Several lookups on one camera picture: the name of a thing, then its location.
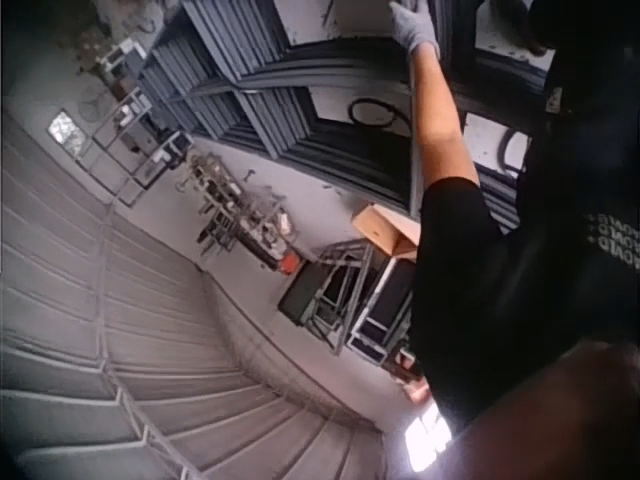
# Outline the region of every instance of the black cable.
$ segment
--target black cable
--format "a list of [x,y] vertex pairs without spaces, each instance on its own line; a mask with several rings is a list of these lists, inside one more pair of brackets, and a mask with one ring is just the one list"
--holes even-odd
[[[355,107],[357,107],[358,105],[375,105],[376,107],[385,109],[387,112],[393,114],[393,116],[391,117],[391,120],[387,122],[382,122],[382,123],[363,122],[362,120],[359,120],[358,118],[356,118],[356,115],[354,112]],[[407,124],[407,127],[409,127],[409,129],[411,129],[411,120],[409,120],[409,117],[407,117],[395,105],[391,105],[390,103],[383,102],[382,100],[378,100],[377,98],[362,97],[354,100],[347,107],[347,114],[349,115],[349,120],[351,120],[351,122],[353,122],[354,125],[358,125],[360,127],[385,129],[385,128],[389,128],[393,124],[393,122],[396,121],[396,119],[400,119]]]
[[517,178],[518,175],[520,175],[520,169],[512,165],[508,165],[506,156],[507,148],[509,148],[509,144],[516,133],[518,133],[518,130],[515,128],[508,129],[498,144],[498,167],[500,167],[500,170],[502,170],[505,175],[509,175],[513,178]]

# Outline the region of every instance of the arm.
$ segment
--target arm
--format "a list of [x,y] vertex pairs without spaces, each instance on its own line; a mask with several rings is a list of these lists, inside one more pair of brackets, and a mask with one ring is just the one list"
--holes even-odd
[[460,177],[476,185],[478,174],[464,144],[451,91],[438,63],[438,43],[426,0],[415,12],[411,2],[391,3],[393,36],[411,54],[415,73],[415,116],[422,150],[425,187],[438,180]]
[[460,177],[480,184],[464,143],[460,119],[446,83],[436,49],[423,43],[412,53],[415,72],[415,115],[422,150],[425,188],[438,180]]

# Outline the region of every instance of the hose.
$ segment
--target hose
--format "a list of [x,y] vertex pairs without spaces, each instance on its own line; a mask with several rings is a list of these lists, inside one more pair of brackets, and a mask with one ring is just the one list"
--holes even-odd
[[[393,116],[390,120],[382,123],[363,122],[356,117],[354,112],[355,107],[357,107],[358,105],[375,105],[376,107],[385,109],[387,112],[393,114]],[[409,120],[409,117],[402,113],[402,111],[398,107],[396,107],[395,105],[391,105],[390,103],[383,102],[382,100],[378,100],[376,98],[362,97],[354,100],[347,107],[347,115],[349,116],[349,120],[351,120],[354,125],[358,125],[360,127],[385,129],[389,128],[393,124],[393,122],[396,121],[396,119],[400,119],[404,123],[406,123],[409,129],[411,129],[411,121]]]

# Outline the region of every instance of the bright light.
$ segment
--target bright light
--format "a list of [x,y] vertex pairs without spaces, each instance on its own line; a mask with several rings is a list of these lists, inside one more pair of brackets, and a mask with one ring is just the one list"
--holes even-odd
[[433,427],[433,430],[429,432],[433,437],[433,443],[438,453],[444,452],[447,448],[447,443],[451,441],[451,430],[444,418],[440,417]]
[[451,431],[438,407],[431,403],[422,417],[416,418],[404,434],[409,462],[414,472],[422,472],[431,465],[438,453],[444,452],[451,441]]
[[414,472],[423,471],[435,461],[436,452],[433,443],[419,418],[409,425],[404,433],[404,439],[407,442],[409,462]]
[[424,423],[424,426],[430,430],[436,424],[438,416],[440,416],[440,410],[438,410],[438,406],[435,402],[431,402],[427,411],[422,415],[422,423]]

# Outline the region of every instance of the black shirt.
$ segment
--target black shirt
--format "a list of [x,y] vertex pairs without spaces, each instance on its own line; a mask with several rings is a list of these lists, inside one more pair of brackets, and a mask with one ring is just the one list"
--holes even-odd
[[637,202],[590,203],[503,235],[472,182],[426,191],[411,344],[454,434],[581,338],[637,343]]

